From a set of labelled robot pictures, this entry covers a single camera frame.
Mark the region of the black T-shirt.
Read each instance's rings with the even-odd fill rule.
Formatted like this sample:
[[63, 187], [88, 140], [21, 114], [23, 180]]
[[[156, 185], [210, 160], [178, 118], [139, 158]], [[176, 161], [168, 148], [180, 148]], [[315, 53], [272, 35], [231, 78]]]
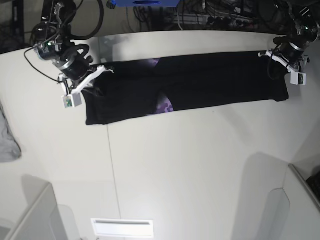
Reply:
[[161, 97], [174, 111], [289, 98], [285, 76], [268, 76], [268, 59], [256, 51], [182, 55], [111, 62], [82, 92], [86, 124], [108, 125], [159, 112]]

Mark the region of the blue box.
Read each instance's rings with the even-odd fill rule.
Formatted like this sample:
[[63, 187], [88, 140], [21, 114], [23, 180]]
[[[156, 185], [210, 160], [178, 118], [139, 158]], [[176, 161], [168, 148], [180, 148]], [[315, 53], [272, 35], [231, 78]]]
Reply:
[[180, 0], [113, 0], [117, 7], [176, 7]]

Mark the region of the grey cloth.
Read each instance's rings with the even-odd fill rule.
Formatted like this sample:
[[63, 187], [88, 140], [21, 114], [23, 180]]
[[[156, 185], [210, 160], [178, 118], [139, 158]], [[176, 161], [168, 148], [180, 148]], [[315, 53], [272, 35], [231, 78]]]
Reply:
[[18, 160], [22, 151], [18, 145], [10, 125], [5, 116], [2, 104], [0, 105], [0, 162], [8, 163]]

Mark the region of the white bin right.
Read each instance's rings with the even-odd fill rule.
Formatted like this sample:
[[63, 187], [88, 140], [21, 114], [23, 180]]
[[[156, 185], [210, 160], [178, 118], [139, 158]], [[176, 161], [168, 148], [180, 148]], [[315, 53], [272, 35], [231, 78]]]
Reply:
[[320, 201], [292, 164], [283, 187], [272, 190], [260, 226], [262, 240], [318, 240]]

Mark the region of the white bin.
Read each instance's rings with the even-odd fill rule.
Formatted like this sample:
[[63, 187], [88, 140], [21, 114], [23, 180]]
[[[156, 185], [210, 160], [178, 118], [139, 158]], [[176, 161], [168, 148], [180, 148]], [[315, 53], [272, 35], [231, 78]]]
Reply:
[[58, 208], [55, 192], [47, 183], [9, 229], [6, 240], [67, 240], [68, 235]]
[[283, 187], [272, 190], [260, 226], [262, 240], [318, 240], [320, 201], [292, 164]]

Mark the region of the white bin left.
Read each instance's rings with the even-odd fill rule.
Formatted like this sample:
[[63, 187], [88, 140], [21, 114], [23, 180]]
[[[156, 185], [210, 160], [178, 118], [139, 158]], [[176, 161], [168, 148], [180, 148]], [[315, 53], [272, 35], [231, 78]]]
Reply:
[[55, 192], [47, 183], [9, 229], [6, 240], [67, 240], [68, 235], [58, 208]]

